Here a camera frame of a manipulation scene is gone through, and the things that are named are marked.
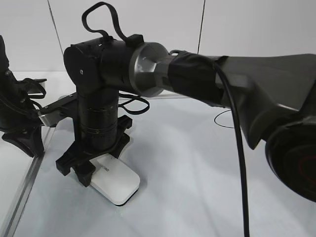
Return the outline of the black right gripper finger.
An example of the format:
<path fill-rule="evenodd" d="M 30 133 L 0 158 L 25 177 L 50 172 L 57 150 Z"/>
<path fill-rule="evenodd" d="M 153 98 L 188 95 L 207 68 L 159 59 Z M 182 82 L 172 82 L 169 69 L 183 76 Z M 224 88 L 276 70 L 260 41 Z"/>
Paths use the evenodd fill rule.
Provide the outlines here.
<path fill-rule="evenodd" d="M 85 187 L 88 187 L 91 183 L 91 178 L 96 170 L 96 167 L 90 161 L 86 161 L 82 164 L 75 165 L 73 169 L 79 182 Z"/>

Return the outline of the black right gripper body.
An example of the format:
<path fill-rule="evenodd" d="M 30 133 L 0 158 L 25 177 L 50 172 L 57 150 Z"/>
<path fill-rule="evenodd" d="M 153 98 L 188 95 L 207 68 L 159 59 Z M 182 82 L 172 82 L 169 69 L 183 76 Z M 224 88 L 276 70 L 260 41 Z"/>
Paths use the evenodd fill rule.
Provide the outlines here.
<path fill-rule="evenodd" d="M 105 133 L 85 133 L 82 141 L 75 138 L 71 146 L 56 161 L 57 169 L 66 176 L 75 165 L 90 161 L 98 156 L 111 154 L 118 158 L 130 141 L 125 130 L 131 126 L 132 119 L 124 115 L 118 118 L 113 126 L 106 128 Z"/>

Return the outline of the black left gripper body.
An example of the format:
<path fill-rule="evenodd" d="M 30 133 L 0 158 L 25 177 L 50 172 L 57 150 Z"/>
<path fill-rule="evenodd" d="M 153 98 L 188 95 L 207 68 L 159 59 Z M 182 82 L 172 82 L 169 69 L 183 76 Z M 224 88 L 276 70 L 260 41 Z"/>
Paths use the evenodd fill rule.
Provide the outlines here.
<path fill-rule="evenodd" d="M 30 157 L 41 157 L 44 153 L 41 126 L 31 126 L 21 129 L 4 129 L 2 140 L 16 146 Z"/>

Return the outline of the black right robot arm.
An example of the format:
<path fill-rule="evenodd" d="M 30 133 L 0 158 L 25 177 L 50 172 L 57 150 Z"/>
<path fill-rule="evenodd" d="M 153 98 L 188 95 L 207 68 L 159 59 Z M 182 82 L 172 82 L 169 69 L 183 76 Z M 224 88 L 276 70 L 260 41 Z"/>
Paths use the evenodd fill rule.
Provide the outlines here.
<path fill-rule="evenodd" d="M 251 149 L 266 142 L 267 162 L 289 189 L 316 199 L 316 56 L 203 56 L 168 52 L 155 42 L 129 46 L 102 38 L 64 52 L 76 86 L 75 142 L 57 160 L 64 175 L 96 156 L 122 149 L 119 92 L 136 98 L 168 90 L 230 108 Z"/>

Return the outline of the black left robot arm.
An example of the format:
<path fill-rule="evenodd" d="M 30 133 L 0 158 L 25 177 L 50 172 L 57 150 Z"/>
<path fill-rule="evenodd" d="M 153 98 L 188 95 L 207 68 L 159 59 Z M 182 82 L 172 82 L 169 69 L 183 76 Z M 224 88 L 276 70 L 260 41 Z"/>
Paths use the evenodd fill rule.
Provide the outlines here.
<path fill-rule="evenodd" d="M 0 39 L 0 131 L 2 139 L 9 142 L 30 157 L 44 153 L 41 137 L 43 123 L 38 109 L 42 106 L 34 99 L 46 95 L 41 85 L 45 79 L 17 80 L 9 69 L 9 60 L 3 38 Z"/>

